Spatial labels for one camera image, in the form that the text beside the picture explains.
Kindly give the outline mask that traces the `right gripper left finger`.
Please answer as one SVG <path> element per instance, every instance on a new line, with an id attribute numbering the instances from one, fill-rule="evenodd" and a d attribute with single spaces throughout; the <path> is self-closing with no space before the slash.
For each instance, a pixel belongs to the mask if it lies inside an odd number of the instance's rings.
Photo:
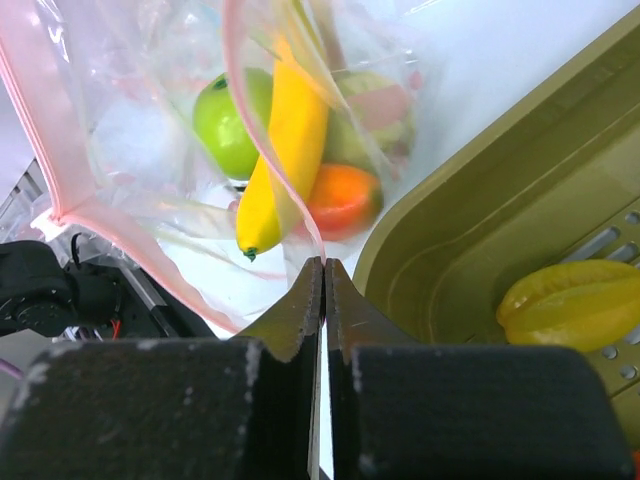
<path id="1" fill-rule="evenodd" d="M 323 265 L 226 341 L 64 342 L 1 427 L 5 479 L 316 479 Z"/>

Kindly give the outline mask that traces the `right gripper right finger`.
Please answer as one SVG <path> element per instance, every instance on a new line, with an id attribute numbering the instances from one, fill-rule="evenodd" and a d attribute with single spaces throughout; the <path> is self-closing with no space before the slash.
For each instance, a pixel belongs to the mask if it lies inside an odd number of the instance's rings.
<path id="1" fill-rule="evenodd" d="M 631 479 L 594 369 L 562 347 L 426 345 L 324 274 L 338 479 Z"/>

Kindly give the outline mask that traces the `red mango toy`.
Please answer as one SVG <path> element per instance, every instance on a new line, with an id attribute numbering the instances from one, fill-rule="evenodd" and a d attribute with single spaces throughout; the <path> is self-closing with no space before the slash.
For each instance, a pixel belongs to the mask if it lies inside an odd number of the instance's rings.
<path id="1" fill-rule="evenodd" d="M 324 241 L 348 241 L 368 229 L 384 206 L 378 177 L 350 165 L 321 164 L 297 187 Z"/>

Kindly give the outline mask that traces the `long yellow banana toy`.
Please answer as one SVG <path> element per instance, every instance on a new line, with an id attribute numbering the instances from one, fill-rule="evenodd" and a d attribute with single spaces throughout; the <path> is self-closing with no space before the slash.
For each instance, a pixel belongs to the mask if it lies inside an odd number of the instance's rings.
<path id="1" fill-rule="evenodd" d="M 278 36 L 268 136 L 281 167 L 303 201 L 308 201 L 321 164 L 329 107 L 293 59 L 289 42 Z M 236 240 L 253 261 L 278 245 L 302 222 L 302 214 L 283 191 L 271 188 L 270 169 L 259 158 L 240 200 Z"/>

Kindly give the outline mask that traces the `clear zip top bag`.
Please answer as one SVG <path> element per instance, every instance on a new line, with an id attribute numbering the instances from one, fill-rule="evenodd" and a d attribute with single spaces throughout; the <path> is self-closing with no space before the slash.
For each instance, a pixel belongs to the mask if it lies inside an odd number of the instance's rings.
<path id="1" fill-rule="evenodd" d="M 347 118 L 379 174 L 384 206 L 346 242 L 324 241 L 251 104 L 246 72 L 270 73 L 275 40 L 329 107 Z M 47 190 L 19 233 L 70 259 L 134 265 L 236 336 L 292 287 L 306 261 L 347 260 L 415 171 L 430 60 L 402 14 L 375 1 L 5 1 L 1 77 Z M 361 126 L 334 76 L 373 71 L 412 98 L 415 140 L 399 163 Z M 246 131 L 302 222 L 251 261 L 236 240 L 249 183 L 227 177 L 192 124 L 200 92 L 225 73 Z"/>

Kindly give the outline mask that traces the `olive green plastic bin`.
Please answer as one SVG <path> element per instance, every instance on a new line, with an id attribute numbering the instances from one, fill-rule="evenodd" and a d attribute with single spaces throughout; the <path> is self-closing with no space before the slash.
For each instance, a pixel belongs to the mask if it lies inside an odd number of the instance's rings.
<path id="1" fill-rule="evenodd" d="M 639 270 L 639 12 L 632 9 L 400 200 L 357 288 L 426 343 L 509 343 L 521 278 L 604 259 Z M 639 325 L 585 353 L 639 443 Z"/>

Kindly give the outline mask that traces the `green cabbage toy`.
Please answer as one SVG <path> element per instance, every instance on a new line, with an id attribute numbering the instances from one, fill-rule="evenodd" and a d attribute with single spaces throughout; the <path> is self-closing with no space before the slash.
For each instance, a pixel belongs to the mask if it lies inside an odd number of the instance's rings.
<path id="1" fill-rule="evenodd" d="M 410 94 L 394 80 L 373 71 L 340 71 L 334 80 L 352 113 L 382 153 L 403 162 L 415 140 Z M 352 123 L 336 113 L 329 118 L 323 161 L 379 174 Z"/>

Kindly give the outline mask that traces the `green apple toy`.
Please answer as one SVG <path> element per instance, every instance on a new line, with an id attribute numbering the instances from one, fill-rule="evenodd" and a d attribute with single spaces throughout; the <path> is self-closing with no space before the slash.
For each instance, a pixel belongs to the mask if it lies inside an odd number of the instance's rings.
<path id="1" fill-rule="evenodd" d="M 251 104 L 259 119 L 267 125 L 271 113 L 272 76 L 254 67 L 245 72 Z M 198 95 L 192 124 L 221 171 L 233 180 L 248 181 L 259 153 L 234 105 L 225 73 Z"/>

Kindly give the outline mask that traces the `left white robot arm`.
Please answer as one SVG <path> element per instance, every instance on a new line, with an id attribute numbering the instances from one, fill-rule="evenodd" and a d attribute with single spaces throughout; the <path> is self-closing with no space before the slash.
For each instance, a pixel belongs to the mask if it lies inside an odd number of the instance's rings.
<path id="1" fill-rule="evenodd" d="M 1 245 L 1 334 L 32 330 L 53 338 L 68 327 L 115 320 L 122 287 L 88 265 L 64 268 L 52 248 L 26 240 Z"/>

